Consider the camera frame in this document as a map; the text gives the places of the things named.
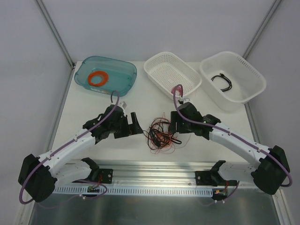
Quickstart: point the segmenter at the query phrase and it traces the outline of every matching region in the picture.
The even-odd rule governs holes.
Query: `gray wall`
[[[243,54],[274,0],[45,0],[73,60]]]
[[[22,161],[45,151],[70,67],[34,0],[2,0],[0,20],[0,224],[8,225]]]
[[[300,1],[285,0],[248,61],[266,78],[266,90],[251,101],[263,144],[284,148],[294,178],[285,189],[300,224]]]

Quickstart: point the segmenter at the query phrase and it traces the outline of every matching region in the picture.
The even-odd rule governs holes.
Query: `white table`
[[[81,61],[77,62],[75,71],[79,69],[81,63]],[[175,109],[173,101],[147,78],[143,69],[144,62],[132,63],[137,68],[137,78],[132,89],[120,100],[127,103],[126,112],[129,118],[130,112],[136,112],[140,126],[146,130],[155,117],[160,117],[165,112],[166,117],[170,118],[170,112]],[[190,62],[188,65],[199,73],[198,62]],[[225,112],[217,107],[201,87],[189,97],[202,115],[212,114],[239,134],[252,139],[245,107],[242,106],[234,112]],[[103,113],[109,105],[109,95],[86,90],[72,79],[53,147],[60,146],[77,133],[86,121]],[[186,140],[188,137],[189,135],[184,135],[181,138]],[[120,139],[114,139],[113,135],[110,135],[91,149],[76,156],[76,159],[84,157],[90,157],[94,160],[128,160],[138,162],[244,161],[244,159],[227,148],[212,141],[207,141],[202,137],[197,137],[194,134],[191,135],[185,147],[176,149],[172,154],[159,153],[156,155],[151,154],[144,135],[133,135]]]

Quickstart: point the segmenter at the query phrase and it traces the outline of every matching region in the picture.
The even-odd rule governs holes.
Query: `white plastic basket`
[[[183,96],[188,96],[202,82],[200,74],[171,52],[161,52],[148,59],[144,70],[149,79],[171,99],[176,85],[182,84]]]
[[[203,76],[201,87],[223,110],[233,111],[266,88],[264,77],[245,59],[233,52],[220,52],[200,64]],[[222,92],[228,84],[223,79],[212,77],[223,73],[232,82],[232,89]]]

